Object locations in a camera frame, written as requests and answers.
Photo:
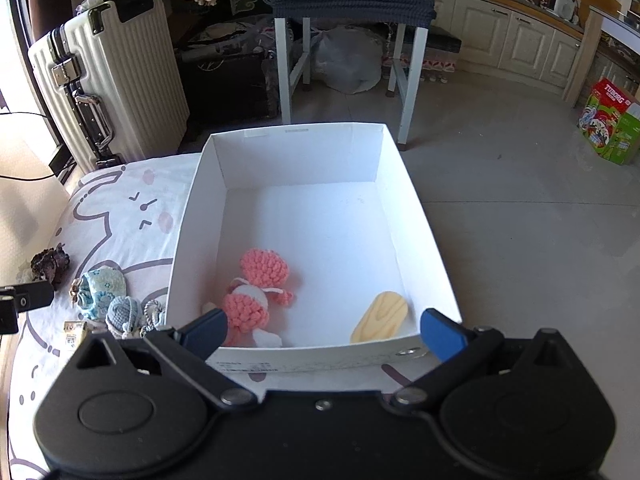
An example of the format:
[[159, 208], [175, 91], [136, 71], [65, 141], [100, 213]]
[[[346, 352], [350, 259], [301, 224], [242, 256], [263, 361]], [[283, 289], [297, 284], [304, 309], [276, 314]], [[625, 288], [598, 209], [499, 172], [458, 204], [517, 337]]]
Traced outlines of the grey-blue crochet toy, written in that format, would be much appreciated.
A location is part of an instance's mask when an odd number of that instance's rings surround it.
[[130, 296], [115, 297], [108, 306], [105, 323], [116, 338], [139, 336], [142, 324], [142, 307], [139, 301]]

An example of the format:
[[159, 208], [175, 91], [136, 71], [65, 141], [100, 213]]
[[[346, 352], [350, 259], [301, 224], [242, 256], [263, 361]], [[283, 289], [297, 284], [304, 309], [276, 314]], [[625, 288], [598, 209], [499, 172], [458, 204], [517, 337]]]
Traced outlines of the blue floral drawstring pouch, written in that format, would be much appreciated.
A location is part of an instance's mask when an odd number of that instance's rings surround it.
[[125, 296], [126, 280], [121, 270], [111, 266], [81, 274], [70, 285], [70, 298], [85, 320], [103, 321], [111, 302]]

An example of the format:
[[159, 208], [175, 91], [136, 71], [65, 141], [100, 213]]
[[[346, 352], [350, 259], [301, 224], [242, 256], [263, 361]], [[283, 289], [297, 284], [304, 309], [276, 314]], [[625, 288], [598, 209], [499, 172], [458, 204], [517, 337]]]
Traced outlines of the pink crochet doll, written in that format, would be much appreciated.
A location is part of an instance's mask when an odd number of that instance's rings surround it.
[[241, 275], [226, 289], [220, 304], [206, 302], [203, 314], [221, 309], [227, 317], [224, 347], [239, 347], [251, 342], [256, 348], [282, 348], [280, 335], [270, 332], [269, 308], [288, 307], [294, 294], [285, 288], [290, 276], [286, 261], [274, 250], [252, 248], [239, 261]]

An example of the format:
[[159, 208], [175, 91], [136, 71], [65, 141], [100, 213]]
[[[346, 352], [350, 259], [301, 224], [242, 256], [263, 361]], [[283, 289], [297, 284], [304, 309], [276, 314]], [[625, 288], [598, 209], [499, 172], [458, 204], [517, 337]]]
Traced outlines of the wooden oval block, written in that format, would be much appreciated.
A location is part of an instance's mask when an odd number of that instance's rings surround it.
[[374, 298], [350, 335], [351, 344], [393, 338], [408, 315], [408, 304], [397, 292], [381, 292]]

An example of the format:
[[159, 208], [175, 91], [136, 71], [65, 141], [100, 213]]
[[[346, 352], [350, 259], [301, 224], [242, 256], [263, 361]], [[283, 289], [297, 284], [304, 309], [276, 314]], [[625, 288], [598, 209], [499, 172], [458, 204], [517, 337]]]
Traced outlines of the white cartoon bed sheet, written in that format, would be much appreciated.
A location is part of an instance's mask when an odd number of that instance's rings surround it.
[[127, 292], [167, 308], [180, 226], [201, 154], [132, 162], [82, 178], [53, 243], [70, 256], [68, 278], [111, 266]]

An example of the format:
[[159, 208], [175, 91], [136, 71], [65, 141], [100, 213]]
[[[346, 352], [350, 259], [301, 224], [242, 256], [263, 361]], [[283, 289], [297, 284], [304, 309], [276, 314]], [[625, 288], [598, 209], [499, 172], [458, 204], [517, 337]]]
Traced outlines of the white cardboard box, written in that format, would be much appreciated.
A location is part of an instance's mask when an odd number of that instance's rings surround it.
[[[390, 130], [382, 124], [277, 126], [213, 134], [193, 177], [167, 298], [182, 327], [220, 304], [249, 249], [288, 264], [288, 307], [270, 308], [279, 349], [222, 348], [209, 365], [231, 372], [310, 372], [422, 356], [420, 317], [461, 313], [442, 257]], [[408, 315], [393, 338], [351, 344], [381, 292]]]

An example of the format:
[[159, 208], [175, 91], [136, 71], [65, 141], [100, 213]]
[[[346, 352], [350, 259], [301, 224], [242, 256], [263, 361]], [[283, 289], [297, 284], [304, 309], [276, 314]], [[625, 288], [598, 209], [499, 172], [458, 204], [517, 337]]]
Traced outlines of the cream ribbed suitcase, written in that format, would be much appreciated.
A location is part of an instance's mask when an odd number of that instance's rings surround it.
[[28, 57], [82, 171], [177, 153], [189, 107], [163, 0], [90, 0]]

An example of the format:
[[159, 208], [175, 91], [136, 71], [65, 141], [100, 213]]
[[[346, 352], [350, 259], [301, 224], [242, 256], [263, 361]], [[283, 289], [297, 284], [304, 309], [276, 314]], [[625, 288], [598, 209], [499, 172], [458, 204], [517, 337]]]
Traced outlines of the red green cardboard box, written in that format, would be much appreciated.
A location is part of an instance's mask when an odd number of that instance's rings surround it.
[[639, 151], [639, 102], [602, 78], [591, 89], [578, 129], [601, 158], [627, 165]]

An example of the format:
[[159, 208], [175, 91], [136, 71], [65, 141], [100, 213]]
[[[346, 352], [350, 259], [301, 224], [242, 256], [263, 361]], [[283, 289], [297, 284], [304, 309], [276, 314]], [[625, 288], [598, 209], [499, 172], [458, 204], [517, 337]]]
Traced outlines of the white plastic bag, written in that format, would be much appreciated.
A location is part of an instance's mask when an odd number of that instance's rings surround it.
[[311, 50], [311, 78], [353, 96], [382, 77], [383, 40], [370, 30], [337, 26], [320, 32]]

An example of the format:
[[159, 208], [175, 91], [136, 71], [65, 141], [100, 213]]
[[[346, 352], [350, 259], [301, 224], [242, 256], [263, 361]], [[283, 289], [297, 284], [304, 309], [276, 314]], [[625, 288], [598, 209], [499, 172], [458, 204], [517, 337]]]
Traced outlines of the cream kitchen cabinets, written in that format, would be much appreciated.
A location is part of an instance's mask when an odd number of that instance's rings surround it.
[[458, 70], [563, 93], [580, 28], [522, 0], [434, 1], [434, 24], [461, 40]]

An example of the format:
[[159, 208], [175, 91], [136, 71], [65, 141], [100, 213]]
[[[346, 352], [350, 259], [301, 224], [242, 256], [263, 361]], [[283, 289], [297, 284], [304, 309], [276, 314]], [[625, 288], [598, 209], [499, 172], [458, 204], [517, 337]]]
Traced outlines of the wooden table leg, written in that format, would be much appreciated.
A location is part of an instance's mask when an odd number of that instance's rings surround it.
[[603, 15], [598, 8], [592, 6], [585, 24], [582, 42], [580, 43], [575, 62], [570, 70], [567, 85], [563, 92], [563, 102], [574, 107], [579, 98], [582, 86], [590, 71], [591, 64], [600, 44]]

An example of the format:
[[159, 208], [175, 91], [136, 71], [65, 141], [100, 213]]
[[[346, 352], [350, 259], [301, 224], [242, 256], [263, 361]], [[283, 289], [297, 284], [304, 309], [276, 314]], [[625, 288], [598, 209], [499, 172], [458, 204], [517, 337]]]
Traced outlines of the white table with dark cloth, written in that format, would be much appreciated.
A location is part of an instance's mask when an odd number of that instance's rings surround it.
[[409, 130], [418, 95], [435, 0], [271, 0], [278, 69], [281, 120], [292, 122], [292, 94], [299, 84], [307, 87], [311, 74], [311, 23], [332, 24], [322, 39], [337, 36], [343, 42], [334, 54], [345, 61], [352, 54], [379, 47], [382, 41], [369, 25], [396, 26], [386, 94], [400, 96], [402, 109], [396, 145], [408, 148]]

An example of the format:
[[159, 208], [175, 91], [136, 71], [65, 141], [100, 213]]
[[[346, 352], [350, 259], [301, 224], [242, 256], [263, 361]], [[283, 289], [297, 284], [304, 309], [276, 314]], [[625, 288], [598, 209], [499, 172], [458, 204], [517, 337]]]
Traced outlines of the white kitchen appliance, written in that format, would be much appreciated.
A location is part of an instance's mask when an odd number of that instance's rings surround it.
[[547, 0], [547, 9], [564, 21], [573, 23], [578, 15], [580, 0]]

